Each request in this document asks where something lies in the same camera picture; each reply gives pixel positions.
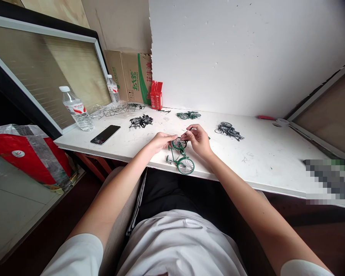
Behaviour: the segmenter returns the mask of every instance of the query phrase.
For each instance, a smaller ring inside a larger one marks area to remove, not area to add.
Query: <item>smartphone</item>
[[[91,140],[91,143],[103,145],[115,132],[119,130],[120,126],[108,126],[103,132],[98,134],[95,138]]]

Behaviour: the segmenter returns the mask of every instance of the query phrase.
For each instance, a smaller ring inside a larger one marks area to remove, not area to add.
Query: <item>water bottle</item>
[[[120,95],[117,84],[113,81],[112,75],[107,75],[107,88],[111,96],[111,101],[114,105],[120,104]]]
[[[81,130],[90,131],[94,129],[93,121],[85,109],[82,100],[73,94],[68,86],[59,86],[59,89],[62,92],[63,104],[69,110]]]

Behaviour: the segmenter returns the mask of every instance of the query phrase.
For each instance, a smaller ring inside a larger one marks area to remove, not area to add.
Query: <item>glass panel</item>
[[[86,108],[111,102],[93,43],[0,27],[0,59],[61,129],[74,120],[59,86],[69,86]]]
[[[345,76],[301,113],[294,123],[345,153]]]

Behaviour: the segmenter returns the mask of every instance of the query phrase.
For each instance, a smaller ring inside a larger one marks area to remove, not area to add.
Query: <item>red box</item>
[[[151,87],[151,105],[152,109],[162,109],[162,82],[152,81]]]

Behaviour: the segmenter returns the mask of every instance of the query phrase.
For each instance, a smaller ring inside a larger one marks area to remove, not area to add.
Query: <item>red package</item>
[[[152,81],[151,105],[152,109],[161,110],[162,108],[162,82]]]
[[[36,125],[0,126],[0,156],[52,191],[72,185],[65,152]]]

